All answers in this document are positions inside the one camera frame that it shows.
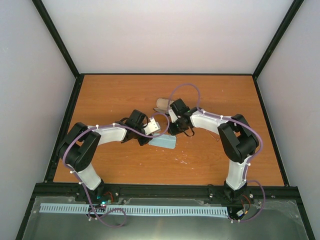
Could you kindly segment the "light blue cleaning cloth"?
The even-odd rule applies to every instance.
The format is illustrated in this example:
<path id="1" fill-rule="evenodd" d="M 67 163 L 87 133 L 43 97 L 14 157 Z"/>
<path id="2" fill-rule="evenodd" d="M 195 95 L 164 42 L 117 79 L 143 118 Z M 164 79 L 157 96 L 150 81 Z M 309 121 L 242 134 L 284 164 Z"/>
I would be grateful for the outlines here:
<path id="1" fill-rule="evenodd" d="M 148 144 L 154 147 L 173 150 L 176 147 L 176 142 L 176 136 L 164 134 L 153 138 Z"/>

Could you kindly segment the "thin red frame glasses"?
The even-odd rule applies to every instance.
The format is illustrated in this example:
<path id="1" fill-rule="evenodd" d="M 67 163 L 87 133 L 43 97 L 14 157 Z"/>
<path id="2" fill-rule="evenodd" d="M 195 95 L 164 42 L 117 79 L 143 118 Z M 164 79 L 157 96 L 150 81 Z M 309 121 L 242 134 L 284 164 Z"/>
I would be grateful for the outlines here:
<path id="1" fill-rule="evenodd" d="M 220 141 L 220 136 L 217 133 L 214 133 L 212 131 L 206 130 L 208 132 L 208 134 L 216 141 L 219 142 Z"/>

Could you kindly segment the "brown striped glasses case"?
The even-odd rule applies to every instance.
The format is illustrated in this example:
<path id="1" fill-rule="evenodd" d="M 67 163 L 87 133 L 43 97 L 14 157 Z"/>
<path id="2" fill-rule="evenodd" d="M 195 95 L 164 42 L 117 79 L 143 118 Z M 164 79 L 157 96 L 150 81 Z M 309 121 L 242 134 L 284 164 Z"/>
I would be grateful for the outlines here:
<path id="1" fill-rule="evenodd" d="M 156 100 L 156 107 L 154 107 L 153 110 L 158 113 L 168 114 L 168 106 L 173 102 L 173 100 L 168 100 L 166 98 L 158 98 Z"/>

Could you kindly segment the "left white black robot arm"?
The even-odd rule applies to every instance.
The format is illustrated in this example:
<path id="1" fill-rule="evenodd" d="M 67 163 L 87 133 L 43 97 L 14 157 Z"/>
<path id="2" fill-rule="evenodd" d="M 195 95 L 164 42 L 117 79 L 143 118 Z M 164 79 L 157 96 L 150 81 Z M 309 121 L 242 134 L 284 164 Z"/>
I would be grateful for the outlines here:
<path id="1" fill-rule="evenodd" d="M 99 201 L 103 198 L 105 183 L 92 165 L 97 147 L 132 139 L 143 146 L 151 139 L 152 133 L 147 130 L 149 123 L 147 115 L 136 109 L 129 117 L 106 126 L 88 126 L 77 122 L 60 143 L 57 155 L 79 183 L 87 188 L 86 195 L 92 201 Z"/>

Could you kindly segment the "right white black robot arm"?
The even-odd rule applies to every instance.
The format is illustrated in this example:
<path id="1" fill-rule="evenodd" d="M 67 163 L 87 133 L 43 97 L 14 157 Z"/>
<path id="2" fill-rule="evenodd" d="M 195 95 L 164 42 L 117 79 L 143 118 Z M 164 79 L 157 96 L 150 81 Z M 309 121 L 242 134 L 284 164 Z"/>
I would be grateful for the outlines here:
<path id="1" fill-rule="evenodd" d="M 182 99 L 169 104 L 167 110 L 171 122 L 168 133 L 175 136 L 200 128 L 219 135 L 224 153 L 229 159 L 228 175 L 223 184 L 227 201 L 237 201 L 247 186 L 250 158 L 256 153 L 259 139 L 241 114 L 218 116 L 203 109 L 189 108 Z"/>

